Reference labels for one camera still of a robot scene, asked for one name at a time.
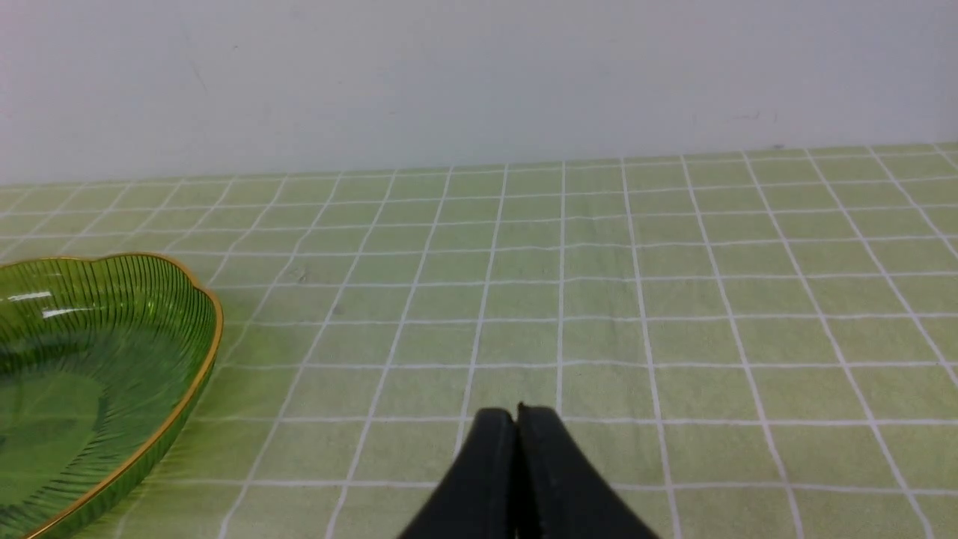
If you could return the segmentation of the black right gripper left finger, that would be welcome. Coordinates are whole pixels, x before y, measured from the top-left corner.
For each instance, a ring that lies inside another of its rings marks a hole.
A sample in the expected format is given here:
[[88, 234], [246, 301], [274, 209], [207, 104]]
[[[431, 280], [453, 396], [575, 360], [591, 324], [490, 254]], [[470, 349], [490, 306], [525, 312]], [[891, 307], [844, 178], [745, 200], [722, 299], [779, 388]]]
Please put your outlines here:
[[510, 515], [516, 424], [500, 407], [475, 414], [444, 477], [400, 538], [513, 538]]

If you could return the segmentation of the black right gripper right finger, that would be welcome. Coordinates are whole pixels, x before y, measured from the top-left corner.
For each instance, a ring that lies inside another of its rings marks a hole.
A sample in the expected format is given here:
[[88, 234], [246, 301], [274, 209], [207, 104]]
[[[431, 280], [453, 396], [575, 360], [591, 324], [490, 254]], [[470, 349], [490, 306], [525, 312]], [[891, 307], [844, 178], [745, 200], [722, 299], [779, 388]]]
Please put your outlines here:
[[590, 463], [560, 416], [518, 406], [519, 538], [657, 538]]

